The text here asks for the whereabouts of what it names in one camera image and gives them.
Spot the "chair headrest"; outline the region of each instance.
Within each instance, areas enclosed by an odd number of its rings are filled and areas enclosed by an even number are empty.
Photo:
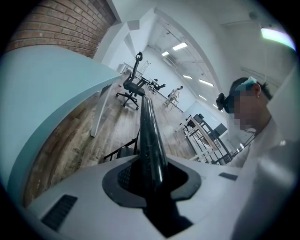
[[[143,60],[143,54],[142,52],[139,52],[136,56],[135,56],[135,60],[136,61],[142,61]]]

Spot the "brick wall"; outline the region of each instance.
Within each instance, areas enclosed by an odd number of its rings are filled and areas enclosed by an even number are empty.
[[[44,0],[20,24],[6,52],[31,45],[59,45],[93,58],[115,20],[106,0]]]

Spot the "fluorescent light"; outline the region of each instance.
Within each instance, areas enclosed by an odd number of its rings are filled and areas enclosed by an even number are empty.
[[[213,85],[212,83],[210,83],[210,82],[207,82],[207,81],[204,81],[204,80],[201,80],[201,79],[199,79],[199,81],[200,81],[201,83],[207,84],[207,85],[209,85],[209,86],[211,86],[211,87],[214,86],[214,85]]]
[[[166,56],[166,55],[168,55],[168,54],[169,54],[169,52],[164,52],[164,53],[162,53],[161,55]]]
[[[201,98],[203,98],[205,101],[207,101],[207,99],[206,99],[206,98],[204,98],[204,97],[202,97],[201,95],[199,95],[199,97],[201,97]]]
[[[186,43],[180,43],[179,45],[175,46],[173,49],[174,51],[181,49],[183,47],[187,47],[188,45]]]
[[[183,75],[185,78],[192,79],[190,76]]]
[[[295,44],[291,40],[290,36],[286,33],[267,28],[262,28],[261,31],[263,38],[282,43],[291,47],[293,50],[296,50]]]

